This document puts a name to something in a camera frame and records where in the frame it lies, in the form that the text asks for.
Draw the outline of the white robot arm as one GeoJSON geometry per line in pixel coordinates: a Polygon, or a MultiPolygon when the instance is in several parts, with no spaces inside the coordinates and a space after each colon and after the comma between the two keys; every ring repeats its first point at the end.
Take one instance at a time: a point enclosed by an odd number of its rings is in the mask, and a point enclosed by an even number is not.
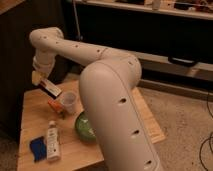
{"type": "Polygon", "coordinates": [[[142,75],[138,58],[124,50],[64,38],[57,27],[35,29],[33,67],[50,75],[60,55],[85,67],[79,78],[81,103],[109,171],[164,171],[132,90],[142,75]]]}

